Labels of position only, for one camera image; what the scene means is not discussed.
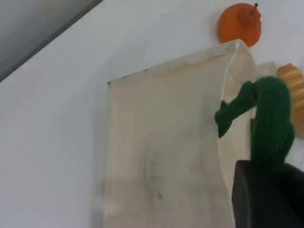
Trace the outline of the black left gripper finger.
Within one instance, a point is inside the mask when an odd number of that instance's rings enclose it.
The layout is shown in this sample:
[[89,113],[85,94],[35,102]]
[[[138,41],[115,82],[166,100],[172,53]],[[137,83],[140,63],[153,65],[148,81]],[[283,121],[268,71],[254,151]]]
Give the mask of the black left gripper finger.
[[285,198],[288,210],[285,223],[288,228],[304,227],[304,172],[287,163],[285,166]]
[[277,187],[251,161],[235,165],[232,207],[237,228],[282,228],[285,202]]

